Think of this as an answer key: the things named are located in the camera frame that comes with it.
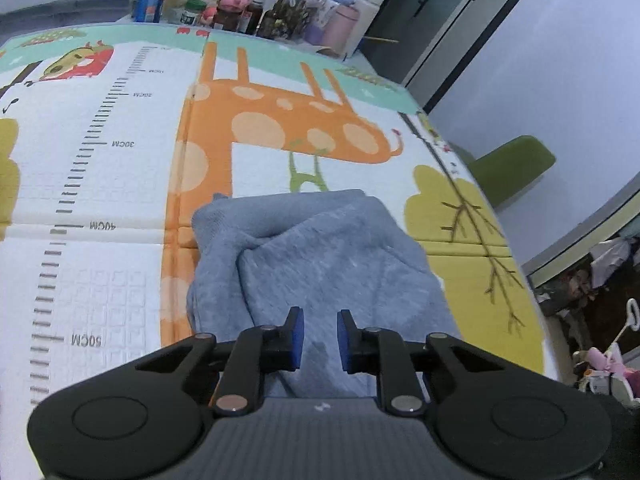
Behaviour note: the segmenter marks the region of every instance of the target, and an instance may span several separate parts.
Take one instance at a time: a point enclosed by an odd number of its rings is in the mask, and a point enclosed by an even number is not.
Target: pink toy
[[[249,0],[220,0],[220,6],[231,12],[241,12],[249,5]]]
[[[216,7],[207,7],[206,9],[204,9],[204,12],[200,17],[200,23],[203,25],[209,25],[210,27],[217,12],[218,9]]]
[[[592,347],[587,351],[576,352],[574,357],[577,361],[587,362],[591,367],[591,370],[585,371],[581,380],[584,388],[589,384],[593,393],[613,395],[625,406],[638,407],[640,406],[640,371],[625,366],[618,346],[618,340],[627,328],[634,332],[640,330],[640,308],[633,298],[626,302],[625,325],[607,351],[603,353]]]
[[[640,397],[640,372],[625,366],[617,344],[611,345],[607,354],[604,355],[597,348],[589,348],[585,358],[594,370],[623,376],[629,382],[634,396]]]

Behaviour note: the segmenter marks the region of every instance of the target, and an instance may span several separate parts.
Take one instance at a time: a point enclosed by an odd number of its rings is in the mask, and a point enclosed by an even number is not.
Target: gray cloth
[[[219,341],[249,327],[305,314],[302,366],[282,372],[268,395],[363,397],[374,378],[342,371],[336,314],[407,340],[429,332],[459,336],[424,250],[382,202],[360,190],[214,197],[193,215],[200,262],[188,293],[194,330]]]

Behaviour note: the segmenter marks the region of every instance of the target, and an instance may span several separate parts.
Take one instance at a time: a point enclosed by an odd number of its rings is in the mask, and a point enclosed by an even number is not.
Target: orange giraffe
[[[250,82],[244,48],[238,48],[238,78],[213,79],[216,50],[216,43],[207,43],[178,127],[162,252],[163,345],[191,334],[186,295],[200,256],[191,216],[214,193],[232,195],[234,142],[364,164],[386,162],[402,153],[399,136],[398,147],[392,150],[382,130],[355,113],[330,70],[324,74],[340,103],[323,97],[311,68],[303,62],[300,67],[312,95]]]
[[[214,193],[232,194],[233,142],[265,146],[338,160],[377,164],[402,153],[402,140],[392,150],[374,123],[355,113],[335,75],[324,69],[340,104],[326,100],[308,64],[300,67],[312,95],[249,81],[244,48],[238,48],[238,79],[213,79],[217,44],[207,43],[198,83],[193,91],[189,142],[197,144],[209,161],[207,174],[180,197],[180,224]],[[189,171],[188,156],[184,161]]]

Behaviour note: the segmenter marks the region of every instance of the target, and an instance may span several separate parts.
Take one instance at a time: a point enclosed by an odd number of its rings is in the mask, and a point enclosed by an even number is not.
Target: green chair
[[[474,158],[452,142],[449,146],[468,167],[493,207],[524,189],[556,163],[554,154],[531,136],[516,137],[480,158]]]

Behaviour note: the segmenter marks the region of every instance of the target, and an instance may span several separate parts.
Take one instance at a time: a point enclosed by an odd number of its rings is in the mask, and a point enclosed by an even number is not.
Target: play mat
[[[190,334],[191,215],[214,193],[378,197],[465,340],[550,370],[491,208],[404,88],[202,28],[62,28],[0,56],[2,478],[38,478],[25,427],[44,397]]]

